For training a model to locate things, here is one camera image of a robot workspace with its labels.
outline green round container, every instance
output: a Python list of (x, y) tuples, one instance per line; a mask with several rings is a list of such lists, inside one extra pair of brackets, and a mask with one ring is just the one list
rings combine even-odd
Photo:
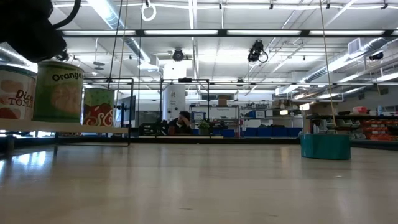
[(38, 66), (33, 120), (80, 123), (84, 71), (53, 61)]
[(114, 90), (86, 88), (83, 124), (91, 126), (113, 125)]

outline man sitting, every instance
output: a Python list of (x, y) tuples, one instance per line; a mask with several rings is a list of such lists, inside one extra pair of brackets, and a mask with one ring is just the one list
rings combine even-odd
[(180, 116), (169, 123), (169, 135), (191, 133), (190, 113), (181, 111)]

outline shelving unit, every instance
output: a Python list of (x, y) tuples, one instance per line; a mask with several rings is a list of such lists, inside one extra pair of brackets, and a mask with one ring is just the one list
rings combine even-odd
[[(281, 110), (287, 110), (288, 115), (285, 116), (274, 116), (274, 111), (281, 111)], [(286, 107), (285, 109), (282, 108), (276, 108), (273, 106), (266, 106), (266, 107), (261, 107), (261, 108), (249, 108), (245, 107), (242, 108), (243, 111), (243, 124), (244, 124), (244, 129), (243, 129), (243, 135), (244, 138), (267, 138), (267, 139), (289, 139), (289, 138), (296, 138), (299, 135), (299, 131), (302, 131), (302, 127), (300, 128), (294, 128), (294, 122), (293, 120), (295, 119), (303, 119), (301, 115), (299, 116), (291, 116), (290, 112), (300, 110), (298, 108), (294, 108), (292, 106)], [(264, 117), (258, 118), (256, 117), (257, 115), (255, 114), (254, 117), (250, 116), (247, 117), (247, 114), (252, 113), (253, 111), (263, 111), (264, 112)], [(251, 120), (259, 120), (260, 121), (260, 126), (258, 128), (251, 128), (247, 127), (246, 123)], [(291, 128), (283, 128), (283, 127), (263, 127), (264, 125), (263, 122), (267, 121), (265, 124), (266, 126), (270, 126), (274, 124), (274, 121), (278, 120), (284, 120), (284, 121), (291, 121)]]
[(388, 126), (398, 125), (398, 116), (336, 115), (336, 126), (333, 123), (328, 123), (333, 119), (332, 115), (310, 115), (307, 116), (307, 119), (310, 120), (312, 134), (322, 134), (321, 131), (314, 130), (314, 128), (318, 128), (314, 123), (320, 121), (319, 128), (324, 128), (325, 123), (327, 123), (324, 134), (342, 134), (345, 132), (344, 134), (349, 134), (351, 139), (382, 141), (398, 139), (398, 136), (389, 135), (387, 131)]
[[(230, 113), (231, 116), (234, 117), (223, 117), (225, 113), (217, 113), (218, 110), (234, 110)], [(228, 126), (227, 130), (234, 130), (235, 136), (240, 138), (240, 129), (241, 129), (241, 118), (240, 118), (240, 112), (239, 112), (239, 106), (237, 105), (231, 105), (231, 106), (212, 106), (210, 105), (209, 108), (207, 105), (190, 105), (190, 113), (197, 112), (197, 113), (206, 113), (205, 119), (209, 119), (210, 122), (221, 122), (223, 121), (225, 125)], [(191, 120), (192, 122), (192, 129), (196, 130), (196, 125), (198, 125), (202, 120)]]
[(48, 131), (64, 133), (117, 133), (126, 134), (128, 128), (89, 126), (73, 123), (51, 123), (42, 121), (26, 121), (19, 119), (0, 119), (0, 129), (8, 131)]

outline ceiling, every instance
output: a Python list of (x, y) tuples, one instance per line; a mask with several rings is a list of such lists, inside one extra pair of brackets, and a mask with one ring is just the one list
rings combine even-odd
[[(50, 18), (52, 23), (56, 23), (69, 15), (73, 1), (53, 0), (55, 5), (54, 12)], [(173, 1), (155, 1), (151, 0), (151, 4), (173, 5), (174, 7), (187, 7), (188, 0)], [(197, 0), (198, 7), (217, 6), (219, 0)], [(269, 0), (255, 1), (238, 1), (238, 0), (222, 0), (225, 6), (245, 6), (249, 4), (267, 4)], [(349, 0), (331, 0), (332, 6), (344, 7)], [(397, 1), (387, 1), (390, 6), (398, 6)], [(157, 14), (153, 20), (146, 22), (141, 19), (141, 7), (136, 6), (141, 1), (128, 1), (127, 19), (124, 21), (129, 29), (190, 29), (190, 13), (188, 9), (160, 7), (157, 6)], [(288, 10), (280, 9), (277, 6), (289, 6), (300, 9), (302, 6), (319, 6), (318, 0), (273, 0), (275, 5), (273, 10), (269, 9), (198, 9), (197, 16), (193, 17), (196, 29), (321, 29), (322, 17), (319, 8), (311, 10)], [(104, 20), (97, 12), (83, 0), (83, 6), (79, 10), (76, 18), (64, 29), (109, 29)], [(114, 1), (117, 11), (121, 1)], [(366, 6), (382, 6), (383, 1), (378, 0), (358, 0), (351, 7)], [(323, 20), (327, 24), (332, 21), (327, 29), (396, 29), (398, 27), (397, 12), (398, 9), (388, 7), (387, 9), (348, 9), (339, 14), (341, 9), (331, 8), (323, 9)], [(147, 17), (151, 15), (150, 9), (146, 10)], [(122, 6), (121, 18), (126, 16), (126, 6)], [(253, 69), (248, 64), (248, 50), (253, 45), (255, 37), (196, 37), (195, 43), (198, 50), (198, 78), (209, 78), (214, 81), (230, 82), (236, 81), (237, 78), (245, 78), (250, 82), (297, 82), (309, 70), (325, 63), (325, 46), (324, 40), (321, 38), (262, 38), (264, 46), (269, 53), (269, 61), (267, 63), (257, 65)], [(339, 54), (347, 49), (347, 44), (353, 38), (329, 38), (326, 39), (326, 46), (329, 58)], [(93, 38), (67, 38), (68, 52), (75, 56), (75, 60), (69, 63), (79, 65), (86, 72), (86, 76), (92, 76), (92, 72), (96, 66), (93, 65), (94, 60), (105, 63), (104, 70), (99, 72), (97, 77), (108, 77), (110, 73), (114, 77), (119, 74), (122, 77), (134, 77), (138, 81), (151, 82), (159, 80), (159, 72), (147, 72), (138, 69), (138, 60), (133, 52), (128, 48), (122, 49), (123, 43), (121, 39), (99, 38), (98, 53), (94, 57), (95, 39)], [(144, 37), (136, 39), (139, 45), (147, 54), (158, 56), (160, 65), (165, 63), (173, 63), (169, 52), (179, 47), (183, 52), (190, 56), (193, 55), (193, 41), (190, 37), (161, 37), (149, 38)], [(112, 52), (117, 54), (114, 57), (113, 69), (111, 69)], [(194, 77), (192, 69), (192, 61), (183, 62), (187, 65), (187, 76)], [(344, 73), (351, 75), (358, 69), (357, 66), (348, 65), (336, 73)], [(275, 86), (259, 86), (259, 89), (274, 89)]]

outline white ceiling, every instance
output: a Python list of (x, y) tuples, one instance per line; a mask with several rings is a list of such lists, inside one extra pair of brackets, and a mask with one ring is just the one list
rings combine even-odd
[[(140, 3), (141, 1), (129, 1), (129, 4)], [(174, 0), (174, 1), (155, 1), (152, 3), (173, 4), (187, 6), (188, 0)], [(219, 0), (198, 0), (199, 6), (217, 5)], [(274, 0), (274, 4), (290, 4), (290, 5), (316, 5), (318, 0)], [(331, 0), (332, 4), (344, 6), (349, 0)], [(54, 4), (73, 4), (73, 1), (53, 0)], [(120, 5), (120, 1), (115, 1), (115, 5)], [(223, 4), (264, 4), (269, 1), (238, 1), (238, 0), (223, 0)], [(371, 6), (375, 4), (382, 4), (383, 1), (377, 0), (359, 0), (356, 1), (353, 7)], [(398, 1), (388, 1), (391, 6), (398, 4)], [(55, 8), (50, 20), (54, 23), (65, 18), (71, 11), (72, 7), (57, 7)], [(156, 17), (149, 22), (141, 21), (141, 10), (139, 6), (129, 6), (127, 8), (126, 27), (130, 29), (189, 29), (190, 19), (187, 9), (174, 9), (168, 7), (157, 7)], [(333, 16), (338, 13), (337, 9), (324, 9), (324, 21), (328, 22)], [(122, 8), (121, 18), (124, 18), (126, 7)], [(293, 10), (286, 9), (224, 9), (224, 28), (225, 29), (280, 29), (288, 17), (293, 13)], [(342, 13), (335, 19), (327, 29), (396, 29), (398, 27), (397, 21), (398, 9), (367, 9), (367, 10), (352, 10), (349, 9)], [(219, 9), (201, 9), (197, 14), (197, 27), (199, 29), (220, 29), (221, 28), (222, 13)], [(285, 29), (321, 29), (322, 19), (319, 9), (296, 11), (290, 21), (285, 26)], [(102, 18), (90, 6), (81, 7), (78, 15), (74, 21), (64, 27), (64, 29), (109, 29)], [(257, 38), (252, 37), (203, 37), (196, 38), (198, 44), (199, 54), (199, 74), (200, 78), (210, 78), (212, 80), (235, 81), (237, 78), (246, 77), (250, 66), (246, 60), (248, 50)], [(266, 46), (272, 38), (263, 38), (262, 41)], [(67, 38), (68, 52), (75, 54), (80, 63), (74, 61), (74, 64), (80, 64), (85, 69), (86, 73), (93, 72), (95, 67), (93, 55), (82, 55), (81, 53), (94, 53), (95, 40), (92, 38)], [(323, 39), (300, 39), (296, 44), (304, 43), (304, 47), (299, 50), (292, 59), (288, 60), (276, 72), (272, 71), (279, 63), (286, 60), (286, 58), (293, 53), (298, 47), (294, 45), (295, 39), (278, 38), (276, 39), (270, 50), (270, 60), (268, 63), (256, 67), (253, 72), (249, 74), (250, 81), (259, 82), (265, 81), (282, 81), (289, 82), (297, 81), (299, 74), (304, 75), (306, 71), (325, 63), (325, 49), (323, 46)], [(332, 57), (346, 50), (347, 43), (352, 41), (350, 38), (335, 38), (327, 39), (328, 55)], [(112, 52), (114, 45), (114, 38), (100, 38), (98, 52)], [(122, 51), (120, 39), (116, 40), (115, 52)], [(173, 51), (176, 47), (181, 47), (183, 52), (192, 55), (192, 40), (190, 37), (164, 37), (164, 38), (142, 38), (142, 49), (148, 54), (155, 54), (159, 56), (161, 63), (170, 62), (168, 51)], [(123, 65), (121, 67), (121, 75), (123, 77), (138, 77), (139, 70), (136, 57), (129, 60), (130, 55), (134, 55), (127, 47), (124, 48)], [(306, 55), (306, 61), (303, 61), (303, 56)], [(103, 62), (106, 65), (102, 72), (103, 75), (110, 74), (111, 54), (97, 56), (96, 60)], [(112, 74), (119, 75), (119, 68), (121, 56), (117, 55), (113, 64)], [(152, 76), (159, 79), (157, 72), (144, 72), (142, 76)], [(188, 76), (193, 77), (192, 66), (188, 68)], [(142, 80), (151, 81), (150, 77), (143, 77)]]

